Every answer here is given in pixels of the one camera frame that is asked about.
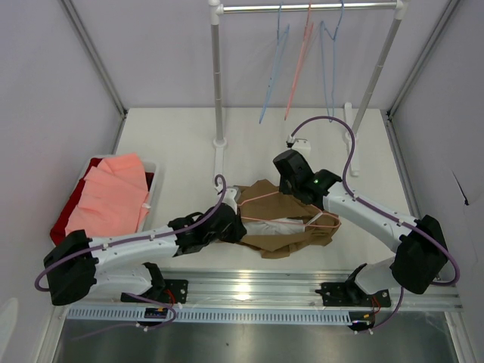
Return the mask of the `tan brown skirt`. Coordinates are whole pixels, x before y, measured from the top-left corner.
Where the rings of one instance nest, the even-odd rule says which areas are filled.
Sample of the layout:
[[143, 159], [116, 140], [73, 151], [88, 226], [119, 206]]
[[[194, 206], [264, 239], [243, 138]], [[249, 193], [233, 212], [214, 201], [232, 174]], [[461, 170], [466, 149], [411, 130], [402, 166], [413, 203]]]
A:
[[[269, 180], [257, 181], [251, 186], [240, 186], [238, 202], [251, 197], [279, 191]], [[260, 253], [263, 259], [282, 259], [309, 246], [327, 246], [338, 229], [306, 228], [303, 222], [286, 225], [277, 222], [245, 222], [247, 234], [241, 244]]]

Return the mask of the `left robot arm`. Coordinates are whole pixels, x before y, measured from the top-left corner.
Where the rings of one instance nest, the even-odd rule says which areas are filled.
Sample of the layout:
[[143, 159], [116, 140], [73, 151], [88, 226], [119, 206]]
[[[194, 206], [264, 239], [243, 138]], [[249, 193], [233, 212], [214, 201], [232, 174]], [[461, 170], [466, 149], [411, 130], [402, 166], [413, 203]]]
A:
[[214, 241], [239, 243], [246, 233], [240, 213], [226, 203], [140, 234], [71, 232], [43, 261], [51, 303], [67, 306], [85, 298], [131, 303], [135, 296], [164, 303], [166, 283], [158, 260], [198, 253]]

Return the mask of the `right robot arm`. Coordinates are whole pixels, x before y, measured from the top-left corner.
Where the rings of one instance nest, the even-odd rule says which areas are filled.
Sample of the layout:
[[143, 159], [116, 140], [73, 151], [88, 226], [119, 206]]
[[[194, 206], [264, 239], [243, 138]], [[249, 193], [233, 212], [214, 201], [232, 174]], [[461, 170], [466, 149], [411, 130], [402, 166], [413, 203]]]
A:
[[273, 160], [280, 190], [306, 205], [337, 214], [382, 242], [395, 255], [360, 265], [346, 280], [345, 295], [362, 305], [382, 290], [401, 287], [422, 294], [448, 261], [439, 223], [431, 216], [416, 219], [361, 199], [338, 175], [313, 172], [304, 156], [292, 149]]

